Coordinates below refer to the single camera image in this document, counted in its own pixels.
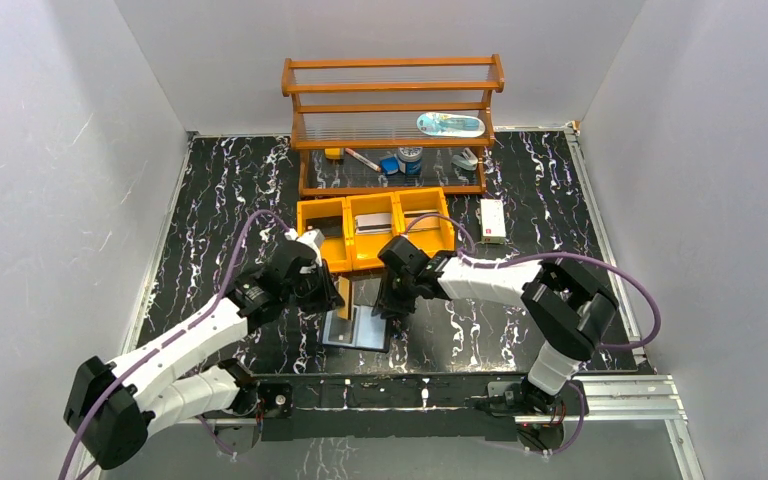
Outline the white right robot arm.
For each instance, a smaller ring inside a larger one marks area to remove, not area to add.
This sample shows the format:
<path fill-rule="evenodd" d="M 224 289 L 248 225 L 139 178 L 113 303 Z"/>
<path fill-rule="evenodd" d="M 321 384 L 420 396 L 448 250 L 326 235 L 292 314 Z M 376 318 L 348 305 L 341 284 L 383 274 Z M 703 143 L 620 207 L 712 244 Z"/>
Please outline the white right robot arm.
<path fill-rule="evenodd" d="M 379 252 L 385 267 L 375 311 L 399 318 L 417 299 L 477 300 L 524 310 L 544 343 L 523 387 L 525 405 L 550 413 L 563 387 L 593 357 L 619 311 L 612 291 L 570 254 L 546 258 L 483 261 L 440 250 L 428 255 L 407 237 L 390 240 Z"/>

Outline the red white marker pen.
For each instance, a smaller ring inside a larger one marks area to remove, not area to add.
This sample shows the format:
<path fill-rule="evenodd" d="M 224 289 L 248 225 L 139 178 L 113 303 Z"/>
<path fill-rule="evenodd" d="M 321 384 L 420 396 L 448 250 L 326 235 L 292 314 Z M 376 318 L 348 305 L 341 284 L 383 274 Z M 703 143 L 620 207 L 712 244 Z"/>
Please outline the red white marker pen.
<path fill-rule="evenodd" d="M 368 159 L 367 157 L 365 157 L 364 155 L 358 153 L 357 151 L 355 151 L 353 149 L 350 149 L 350 148 L 345 148 L 344 152 L 346 154 L 348 154 L 349 156 L 353 157 L 354 159 L 356 159 L 357 161 L 361 162 L 363 165 L 365 165 L 366 167 L 370 168 L 371 170 L 373 170 L 375 172 L 378 172 L 378 173 L 381 172 L 381 167 L 380 167 L 379 164 L 373 162 L 372 160 Z"/>

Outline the white small box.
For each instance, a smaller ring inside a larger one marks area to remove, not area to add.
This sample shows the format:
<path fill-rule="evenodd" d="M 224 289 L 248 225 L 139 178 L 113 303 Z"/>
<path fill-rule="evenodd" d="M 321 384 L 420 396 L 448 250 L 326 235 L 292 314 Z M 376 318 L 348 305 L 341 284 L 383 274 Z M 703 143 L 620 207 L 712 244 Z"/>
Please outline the white small box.
<path fill-rule="evenodd" d="M 504 244 L 507 239 L 504 204 L 498 199 L 482 198 L 479 206 L 481 241 Z"/>

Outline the grey card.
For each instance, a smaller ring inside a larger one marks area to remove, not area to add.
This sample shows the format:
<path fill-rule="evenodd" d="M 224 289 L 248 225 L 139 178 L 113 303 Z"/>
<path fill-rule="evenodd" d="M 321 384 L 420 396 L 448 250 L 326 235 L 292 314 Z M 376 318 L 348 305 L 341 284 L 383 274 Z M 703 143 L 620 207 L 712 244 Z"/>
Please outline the grey card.
<path fill-rule="evenodd" d="M 351 346 L 354 340 L 354 322 L 341 317 L 325 319 L 322 343 L 329 346 Z"/>

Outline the gold VIP card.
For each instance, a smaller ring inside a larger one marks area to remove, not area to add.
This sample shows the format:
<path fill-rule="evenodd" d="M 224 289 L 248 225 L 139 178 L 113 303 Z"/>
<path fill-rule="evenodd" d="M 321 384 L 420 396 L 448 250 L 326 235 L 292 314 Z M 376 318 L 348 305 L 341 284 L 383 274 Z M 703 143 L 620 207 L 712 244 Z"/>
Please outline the gold VIP card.
<path fill-rule="evenodd" d="M 352 319 L 352 283 L 347 277 L 339 276 L 336 286 L 342 301 L 336 310 L 336 316 L 339 319 L 349 321 Z"/>

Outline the silver cards stack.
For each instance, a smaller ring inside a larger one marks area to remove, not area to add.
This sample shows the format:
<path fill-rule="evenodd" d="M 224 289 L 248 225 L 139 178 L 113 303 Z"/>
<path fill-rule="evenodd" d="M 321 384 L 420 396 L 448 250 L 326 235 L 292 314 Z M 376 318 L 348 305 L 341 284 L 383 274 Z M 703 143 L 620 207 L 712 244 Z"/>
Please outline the silver cards stack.
<path fill-rule="evenodd" d="M 392 214 L 387 212 L 360 214 L 354 217 L 356 235 L 391 234 L 393 230 Z"/>

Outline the left yellow plastic bin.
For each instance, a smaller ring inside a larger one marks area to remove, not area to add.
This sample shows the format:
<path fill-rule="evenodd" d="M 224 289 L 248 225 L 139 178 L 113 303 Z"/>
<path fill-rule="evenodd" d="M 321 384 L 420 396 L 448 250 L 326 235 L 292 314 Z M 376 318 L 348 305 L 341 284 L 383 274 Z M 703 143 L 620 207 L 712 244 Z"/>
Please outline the left yellow plastic bin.
<path fill-rule="evenodd" d="M 311 229 L 321 231 L 324 242 L 320 251 L 332 273 L 346 273 L 352 270 L 348 218 L 348 203 L 344 198 L 305 200 L 297 203 L 298 230 L 301 233 Z"/>

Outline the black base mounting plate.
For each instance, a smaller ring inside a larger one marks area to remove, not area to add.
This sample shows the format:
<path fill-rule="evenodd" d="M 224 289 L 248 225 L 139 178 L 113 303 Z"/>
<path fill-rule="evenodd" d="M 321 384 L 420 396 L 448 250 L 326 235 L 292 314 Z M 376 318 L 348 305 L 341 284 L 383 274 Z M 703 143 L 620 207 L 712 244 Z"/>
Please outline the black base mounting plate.
<path fill-rule="evenodd" d="M 519 373 L 260 375 L 256 410 L 207 413 L 221 427 L 252 427 L 262 441 L 318 437 L 536 438 L 555 447 L 565 421 L 584 411 L 565 386 L 529 393 Z"/>

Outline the middle yellow plastic bin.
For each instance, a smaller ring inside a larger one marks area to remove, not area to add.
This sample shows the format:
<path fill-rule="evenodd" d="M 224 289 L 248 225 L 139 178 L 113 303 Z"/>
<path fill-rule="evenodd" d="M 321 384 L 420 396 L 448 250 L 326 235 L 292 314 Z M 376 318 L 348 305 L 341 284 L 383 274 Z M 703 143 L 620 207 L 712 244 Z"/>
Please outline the middle yellow plastic bin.
<path fill-rule="evenodd" d="M 401 230 L 396 204 L 392 192 L 345 198 L 342 233 L 353 271 L 383 267 L 379 252 Z"/>

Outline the right yellow plastic bin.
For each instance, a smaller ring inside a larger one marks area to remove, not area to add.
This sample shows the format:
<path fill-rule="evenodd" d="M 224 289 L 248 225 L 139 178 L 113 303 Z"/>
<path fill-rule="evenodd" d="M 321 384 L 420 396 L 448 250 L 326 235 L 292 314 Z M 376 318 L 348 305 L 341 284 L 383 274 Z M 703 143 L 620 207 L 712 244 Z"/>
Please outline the right yellow plastic bin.
<path fill-rule="evenodd" d="M 420 216 L 437 213 L 449 216 L 446 196 L 440 187 L 400 190 L 395 193 L 400 233 Z M 454 227 L 446 220 L 431 216 L 419 220 L 407 232 L 409 240 L 429 256 L 455 247 Z"/>

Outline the orange wooden shelf rack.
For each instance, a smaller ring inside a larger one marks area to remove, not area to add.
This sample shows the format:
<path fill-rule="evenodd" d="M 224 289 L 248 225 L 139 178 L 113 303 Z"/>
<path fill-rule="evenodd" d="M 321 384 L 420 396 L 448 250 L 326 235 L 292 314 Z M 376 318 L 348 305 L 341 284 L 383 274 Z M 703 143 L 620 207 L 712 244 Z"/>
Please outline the orange wooden shelf rack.
<path fill-rule="evenodd" d="M 495 143 L 492 98 L 506 86 L 499 54 L 486 56 L 294 60 L 280 80 L 292 104 L 290 147 L 300 158 L 303 198 L 378 192 L 376 186 L 317 187 L 308 172 L 314 152 L 398 147 L 469 149 L 483 162 Z M 427 112 L 474 116 L 483 130 L 433 136 L 417 120 Z"/>

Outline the black leather card holder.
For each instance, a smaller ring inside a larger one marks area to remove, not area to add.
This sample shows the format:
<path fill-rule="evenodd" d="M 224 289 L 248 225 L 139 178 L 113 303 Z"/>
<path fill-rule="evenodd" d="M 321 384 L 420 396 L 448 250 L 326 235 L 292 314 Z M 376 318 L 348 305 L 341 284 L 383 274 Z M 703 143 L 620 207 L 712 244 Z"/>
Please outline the black leather card holder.
<path fill-rule="evenodd" d="M 329 316 L 336 316 L 336 310 L 330 311 L 326 314 L 325 319 Z M 370 351 L 379 353 L 388 353 L 390 350 L 391 336 L 390 336 L 390 324 L 387 320 L 380 318 L 373 314 L 373 307 L 365 305 L 352 305 L 352 319 L 354 322 L 354 340 L 351 346 L 338 347 L 360 351 Z M 322 343 L 323 328 L 320 334 L 320 342 Z"/>

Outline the black cards stack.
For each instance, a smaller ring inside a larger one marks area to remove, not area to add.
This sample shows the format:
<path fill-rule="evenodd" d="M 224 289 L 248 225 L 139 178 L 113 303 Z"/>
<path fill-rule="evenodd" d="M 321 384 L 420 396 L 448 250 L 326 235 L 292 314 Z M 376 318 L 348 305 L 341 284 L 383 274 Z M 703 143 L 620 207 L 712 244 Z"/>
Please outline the black cards stack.
<path fill-rule="evenodd" d="M 312 226 L 320 230 L 326 239 L 343 237 L 343 218 L 341 216 L 314 219 Z"/>

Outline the gold cards stack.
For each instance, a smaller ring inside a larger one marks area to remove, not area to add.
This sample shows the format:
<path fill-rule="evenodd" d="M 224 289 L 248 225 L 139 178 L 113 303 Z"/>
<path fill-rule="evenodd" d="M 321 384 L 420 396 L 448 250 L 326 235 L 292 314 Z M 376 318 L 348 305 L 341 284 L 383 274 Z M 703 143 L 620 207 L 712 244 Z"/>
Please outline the gold cards stack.
<path fill-rule="evenodd" d="M 411 210 L 403 212 L 404 223 L 408 232 L 436 230 L 440 228 L 440 218 L 433 210 Z"/>

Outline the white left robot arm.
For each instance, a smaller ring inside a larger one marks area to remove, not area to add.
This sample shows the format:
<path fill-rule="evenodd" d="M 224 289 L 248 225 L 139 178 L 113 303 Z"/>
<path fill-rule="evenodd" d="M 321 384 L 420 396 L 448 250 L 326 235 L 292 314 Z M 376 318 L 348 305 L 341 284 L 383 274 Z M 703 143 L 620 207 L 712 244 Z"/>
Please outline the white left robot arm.
<path fill-rule="evenodd" d="M 102 470 L 134 457 L 160 431 L 204 413 L 286 417 L 291 387 L 261 383 L 237 360 L 193 370 L 223 347 L 248 337 L 295 305 L 304 313 L 343 306 L 321 249 L 319 230 L 289 231 L 272 257 L 222 287 L 207 305 L 146 345 L 105 362 L 94 356 L 76 371 L 64 420 L 70 449 L 84 447 Z"/>

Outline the round tape tin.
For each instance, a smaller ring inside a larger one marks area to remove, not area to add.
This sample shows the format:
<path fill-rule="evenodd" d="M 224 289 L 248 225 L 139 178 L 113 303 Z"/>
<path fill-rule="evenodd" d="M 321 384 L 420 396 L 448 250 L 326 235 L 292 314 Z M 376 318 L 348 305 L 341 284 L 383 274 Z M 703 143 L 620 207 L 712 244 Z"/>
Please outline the round tape tin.
<path fill-rule="evenodd" d="M 405 175 L 419 175 L 424 149 L 422 147 L 400 147 L 397 149 L 399 171 Z"/>

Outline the yellow plastic bin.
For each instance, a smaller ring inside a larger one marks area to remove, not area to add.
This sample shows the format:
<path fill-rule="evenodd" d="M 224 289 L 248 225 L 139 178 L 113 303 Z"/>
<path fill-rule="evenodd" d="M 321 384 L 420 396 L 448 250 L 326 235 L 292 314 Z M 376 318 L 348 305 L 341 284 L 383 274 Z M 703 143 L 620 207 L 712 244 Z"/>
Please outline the yellow plastic bin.
<path fill-rule="evenodd" d="M 342 233 L 353 271 L 383 267 L 379 252 L 401 230 L 396 204 L 392 192 L 345 198 Z"/>
<path fill-rule="evenodd" d="M 395 193 L 400 233 L 420 216 L 437 213 L 449 216 L 446 196 L 440 187 L 400 190 Z M 419 220 L 407 232 L 409 240 L 429 256 L 455 247 L 454 227 L 446 220 L 431 216 Z"/>
<path fill-rule="evenodd" d="M 321 231 L 324 242 L 320 251 L 332 273 L 346 273 L 352 270 L 348 218 L 348 203 L 344 198 L 305 200 L 297 203 L 298 230 L 301 233 L 311 229 Z"/>

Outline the aluminium frame rail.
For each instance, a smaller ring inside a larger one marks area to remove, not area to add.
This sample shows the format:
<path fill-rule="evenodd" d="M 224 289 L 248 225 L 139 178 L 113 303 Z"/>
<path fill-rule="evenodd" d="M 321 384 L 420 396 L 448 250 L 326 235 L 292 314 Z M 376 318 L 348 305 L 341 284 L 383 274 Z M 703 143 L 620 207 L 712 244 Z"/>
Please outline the aluminium frame rail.
<path fill-rule="evenodd" d="M 679 432 L 686 422 L 685 409 L 676 386 L 668 376 L 659 375 L 585 375 L 570 381 L 584 411 L 575 420 L 565 421 L 561 444 L 550 447 L 536 438 L 522 438 L 517 443 L 534 453 L 551 454 L 568 448 L 587 421 L 665 421 L 671 433 Z M 241 453 L 262 441 L 252 427 L 221 427 L 206 417 L 207 413 L 182 420 L 161 432 L 180 426 L 204 426 L 217 439 L 219 447 L 229 453 Z"/>

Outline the blue blister pack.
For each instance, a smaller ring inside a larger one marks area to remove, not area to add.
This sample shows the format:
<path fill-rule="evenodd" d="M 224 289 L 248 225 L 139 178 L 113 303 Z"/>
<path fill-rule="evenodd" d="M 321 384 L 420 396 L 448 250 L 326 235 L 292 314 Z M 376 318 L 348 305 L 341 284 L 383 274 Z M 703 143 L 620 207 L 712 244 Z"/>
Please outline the blue blister pack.
<path fill-rule="evenodd" d="M 485 123 L 478 117 L 442 112 L 420 114 L 416 127 L 432 137 L 477 138 L 486 132 Z"/>

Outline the grey stapler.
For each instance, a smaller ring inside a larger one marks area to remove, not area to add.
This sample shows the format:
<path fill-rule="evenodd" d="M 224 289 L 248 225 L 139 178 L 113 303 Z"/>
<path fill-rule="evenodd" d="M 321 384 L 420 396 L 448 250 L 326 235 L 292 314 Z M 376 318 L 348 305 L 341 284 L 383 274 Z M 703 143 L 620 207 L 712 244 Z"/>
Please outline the grey stapler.
<path fill-rule="evenodd" d="M 459 153 L 454 154 L 451 158 L 451 163 L 454 166 L 466 171 L 476 171 L 478 168 L 479 159 L 474 151 L 467 147 L 461 150 Z"/>

